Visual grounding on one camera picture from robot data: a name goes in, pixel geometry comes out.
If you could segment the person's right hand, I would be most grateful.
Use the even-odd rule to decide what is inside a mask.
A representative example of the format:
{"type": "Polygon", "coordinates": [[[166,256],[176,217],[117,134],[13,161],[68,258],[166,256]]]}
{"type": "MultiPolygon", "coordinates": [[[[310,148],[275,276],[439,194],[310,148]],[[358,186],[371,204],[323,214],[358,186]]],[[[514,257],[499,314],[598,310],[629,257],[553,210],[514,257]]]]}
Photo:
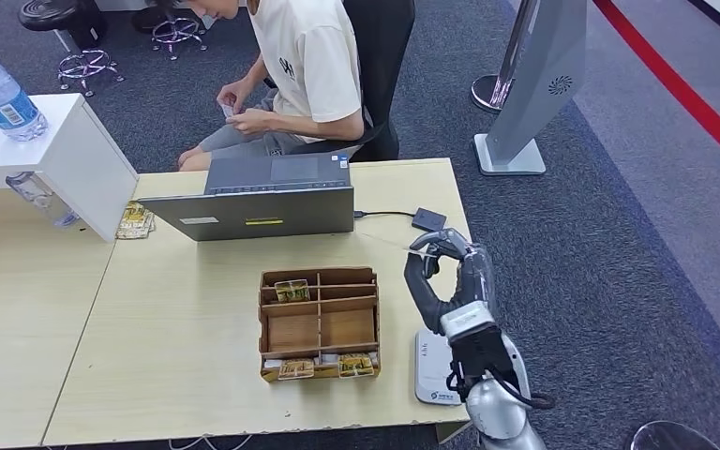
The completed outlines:
{"type": "Polygon", "coordinates": [[[253,89],[254,85],[247,79],[225,84],[217,94],[217,103],[227,117],[239,114],[253,89]]]}

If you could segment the person's left hand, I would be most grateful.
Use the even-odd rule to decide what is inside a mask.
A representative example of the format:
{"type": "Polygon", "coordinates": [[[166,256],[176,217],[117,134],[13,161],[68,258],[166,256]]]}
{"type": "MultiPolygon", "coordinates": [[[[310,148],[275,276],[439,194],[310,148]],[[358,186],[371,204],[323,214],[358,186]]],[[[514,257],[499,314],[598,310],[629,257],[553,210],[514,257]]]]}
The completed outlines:
{"type": "Polygon", "coordinates": [[[226,123],[244,135],[255,135],[273,130],[276,117],[274,112],[250,108],[227,117],[226,123]]]}

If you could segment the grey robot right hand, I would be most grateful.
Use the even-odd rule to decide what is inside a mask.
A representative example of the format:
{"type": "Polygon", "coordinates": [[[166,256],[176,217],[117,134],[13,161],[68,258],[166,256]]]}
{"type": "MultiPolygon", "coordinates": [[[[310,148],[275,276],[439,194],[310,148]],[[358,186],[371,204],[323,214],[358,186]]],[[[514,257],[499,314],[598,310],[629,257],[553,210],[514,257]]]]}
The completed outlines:
{"type": "Polygon", "coordinates": [[[426,232],[408,247],[404,278],[424,325],[447,337],[444,316],[474,302],[488,307],[494,301],[492,264],[487,250],[467,240],[459,231],[446,228],[426,232]],[[453,296],[443,301],[429,280],[439,271],[439,259],[457,261],[457,282],[453,296]]]}

